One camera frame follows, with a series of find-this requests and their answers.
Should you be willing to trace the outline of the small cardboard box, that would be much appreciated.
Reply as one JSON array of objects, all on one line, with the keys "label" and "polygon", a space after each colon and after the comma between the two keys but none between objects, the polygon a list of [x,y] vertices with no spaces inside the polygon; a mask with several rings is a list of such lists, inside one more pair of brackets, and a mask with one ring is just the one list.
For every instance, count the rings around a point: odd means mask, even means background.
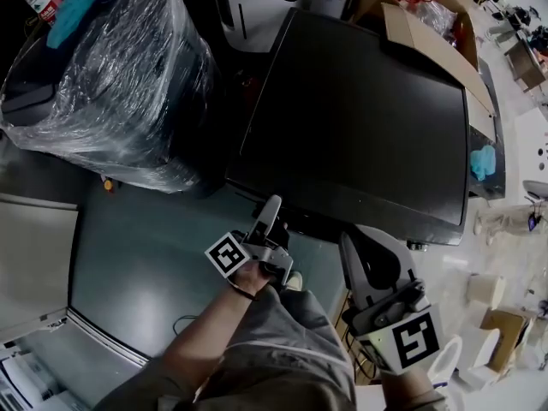
[{"label": "small cardboard box", "polygon": [[535,316],[515,309],[488,309],[480,323],[480,329],[499,330],[499,338],[487,366],[503,375],[516,358],[516,351],[527,341]]}]

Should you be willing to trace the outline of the person's left forearm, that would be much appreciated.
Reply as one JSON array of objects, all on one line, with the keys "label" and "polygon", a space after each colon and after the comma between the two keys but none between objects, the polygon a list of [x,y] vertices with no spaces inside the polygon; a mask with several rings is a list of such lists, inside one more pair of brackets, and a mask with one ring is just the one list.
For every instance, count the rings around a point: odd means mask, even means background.
[{"label": "person's left forearm", "polygon": [[231,286],[162,355],[103,398],[92,411],[176,411],[213,374],[255,296]]}]

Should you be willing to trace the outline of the person's left hand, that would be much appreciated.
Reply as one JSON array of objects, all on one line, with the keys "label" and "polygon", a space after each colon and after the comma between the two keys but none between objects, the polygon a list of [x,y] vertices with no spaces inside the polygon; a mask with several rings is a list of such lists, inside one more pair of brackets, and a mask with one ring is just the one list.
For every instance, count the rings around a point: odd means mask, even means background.
[{"label": "person's left hand", "polygon": [[267,274],[262,272],[258,262],[247,262],[234,274],[233,282],[244,292],[256,296],[270,281]]}]

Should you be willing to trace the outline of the white cabinet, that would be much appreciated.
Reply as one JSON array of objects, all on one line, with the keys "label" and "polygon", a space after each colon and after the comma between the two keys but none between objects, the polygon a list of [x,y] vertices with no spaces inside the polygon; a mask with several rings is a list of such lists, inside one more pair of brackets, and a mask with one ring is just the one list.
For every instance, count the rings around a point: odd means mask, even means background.
[{"label": "white cabinet", "polygon": [[78,215],[74,204],[0,194],[0,344],[66,317]]}]

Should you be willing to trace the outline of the plastic-wrapped black appliance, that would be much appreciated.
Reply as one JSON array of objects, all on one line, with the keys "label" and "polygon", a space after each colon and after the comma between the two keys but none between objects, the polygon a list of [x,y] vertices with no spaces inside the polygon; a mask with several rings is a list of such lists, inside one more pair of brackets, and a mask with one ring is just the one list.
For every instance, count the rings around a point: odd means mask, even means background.
[{"label": "plastic-wrapped black appliance", "polygon": [[97,0],[57,49],[49,31],[3,83],[13,144],[136,187],[211,189],[205,139],[221,85],[183,0]]}]

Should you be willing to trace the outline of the person's right forearm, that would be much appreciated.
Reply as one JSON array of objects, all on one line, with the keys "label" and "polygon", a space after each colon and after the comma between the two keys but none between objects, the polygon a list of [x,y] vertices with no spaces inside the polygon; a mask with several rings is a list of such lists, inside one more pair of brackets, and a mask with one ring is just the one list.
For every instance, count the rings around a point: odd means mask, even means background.
[{"label": "person's right forearm", "polygon": [[384,411],[448,411],[445,396],[433,388],[420,366],[400,375],[383,372],[381,385]]}]

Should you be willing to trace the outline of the large cardboard box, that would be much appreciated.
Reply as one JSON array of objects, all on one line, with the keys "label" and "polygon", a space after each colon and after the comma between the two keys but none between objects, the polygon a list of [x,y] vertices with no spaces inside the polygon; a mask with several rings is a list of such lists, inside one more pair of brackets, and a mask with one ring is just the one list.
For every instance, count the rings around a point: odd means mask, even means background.
[{"label": "large cardboard box", "polygon": [[435,62],[492,114],[494,106],[478,72],[474,29],[468,15],[473,0],[433,1],[456,14],[459,33],[455,46],[417,15],[402,8],[397,0],[359,0],[352,22],[361,26],[384,25],[389,41],[414,49]]}]

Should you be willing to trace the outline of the white and black appliance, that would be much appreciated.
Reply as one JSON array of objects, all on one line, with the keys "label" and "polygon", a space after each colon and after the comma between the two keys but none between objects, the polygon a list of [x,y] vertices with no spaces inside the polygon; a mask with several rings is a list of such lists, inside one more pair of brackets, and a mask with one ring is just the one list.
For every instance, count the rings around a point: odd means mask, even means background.
[{"label": "white and black appliance", "polygon": [[238,51],[268,52],[284,19],[302,0],[216,0],[225,38]]}]

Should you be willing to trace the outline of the wooden pallet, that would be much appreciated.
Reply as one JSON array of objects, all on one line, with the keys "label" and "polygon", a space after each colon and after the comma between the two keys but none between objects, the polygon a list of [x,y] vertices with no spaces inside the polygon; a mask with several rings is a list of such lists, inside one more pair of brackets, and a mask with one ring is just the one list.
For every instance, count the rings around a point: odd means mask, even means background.
[{"label": "wooden pallet", "polygon": [[376,365],[368,359],[361,345],[350,334],[349,325],[343,319],[343,313],[349,309],[349,302],[350,291],[345,289],[342,292],[340,309],[335,323],[337,335],[341,338],[343,348],[351,359],[354,372],[354,383],[357,386],[376,384],[378,381],[378,369]]}]

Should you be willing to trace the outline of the black washing machine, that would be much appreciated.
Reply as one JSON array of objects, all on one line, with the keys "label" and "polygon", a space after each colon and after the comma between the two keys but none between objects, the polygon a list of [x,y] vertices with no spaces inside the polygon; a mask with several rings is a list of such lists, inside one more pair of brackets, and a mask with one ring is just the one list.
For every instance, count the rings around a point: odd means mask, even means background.
[{"label": "black washing machine", "polygon": [[334,241],[345,223],[456,245],[468,205],[463,86],[383,34],[289,11],[226,178],[278,194],[292,229]]}]

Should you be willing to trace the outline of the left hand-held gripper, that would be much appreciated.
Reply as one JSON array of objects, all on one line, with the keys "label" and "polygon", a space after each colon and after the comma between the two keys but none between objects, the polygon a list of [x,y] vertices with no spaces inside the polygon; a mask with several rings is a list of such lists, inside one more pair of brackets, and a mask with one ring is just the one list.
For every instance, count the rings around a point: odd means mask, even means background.
[{"label": "left hand-held gripper", "polygon": [[288,252],[289,233],[277,220],[282,198],[272,195],[263,206],[249,232],[233,230],[221,236],[205,256],[223,278],[231,276],[247,262],[257,262],[260,270],[278,286],[286,284],[293,266]]}]

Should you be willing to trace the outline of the blue cloth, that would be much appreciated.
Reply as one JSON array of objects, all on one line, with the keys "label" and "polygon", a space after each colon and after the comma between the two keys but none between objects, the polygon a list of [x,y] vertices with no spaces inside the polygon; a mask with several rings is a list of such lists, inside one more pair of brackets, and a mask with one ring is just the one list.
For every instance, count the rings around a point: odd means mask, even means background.
[{"label": "blue cloth", "polygon": [[473,150],[470,154],[470,168],[474,177],[484,181],[488,176],[496,172],[497,157],[493,146],[485,145],[479,150]]},{"label": "blue cloth", "polygon": [[97,0],[63,0],[56,12],[56,20],[47,35],[46,46],[57,49],[80,25]]}]

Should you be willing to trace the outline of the white board with holes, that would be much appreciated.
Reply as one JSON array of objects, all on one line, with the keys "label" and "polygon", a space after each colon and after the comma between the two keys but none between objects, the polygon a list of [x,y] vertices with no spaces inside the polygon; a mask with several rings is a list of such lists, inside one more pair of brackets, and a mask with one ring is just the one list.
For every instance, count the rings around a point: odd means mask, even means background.
[{"label": "white board with holes", "polygon": [[541,110],[518,116],[515,134],[520,178],[548,182],[548,121]]}]

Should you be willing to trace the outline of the white toilet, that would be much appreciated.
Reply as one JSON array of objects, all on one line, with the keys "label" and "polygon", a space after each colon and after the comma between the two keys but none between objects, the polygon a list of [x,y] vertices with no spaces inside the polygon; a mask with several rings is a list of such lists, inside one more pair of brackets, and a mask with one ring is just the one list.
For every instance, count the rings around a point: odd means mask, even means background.
[{"label": "white toilet", "polygon": [[434,389],[445,387],[456,369],[462,354],[462,337],[452,335],[427,370]]},{"label": "white toilet", "polygon": [[484,330],[467,326],[462,332],[459,376],[473,390],[483,390],[498,380],[498,373],[488,365],[499,337],[499,329]]}]

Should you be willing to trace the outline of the brown wooden desk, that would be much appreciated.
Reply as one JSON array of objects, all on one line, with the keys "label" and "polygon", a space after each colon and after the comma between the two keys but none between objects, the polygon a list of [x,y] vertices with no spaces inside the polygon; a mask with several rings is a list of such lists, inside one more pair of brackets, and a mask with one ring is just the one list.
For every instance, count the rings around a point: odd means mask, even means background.
[{"label": "brown wooden desk", "polygon": [[514,81],[529,92],[548,80],[548,68],[533,53],[525,39],[519,39],[505,53]]}]

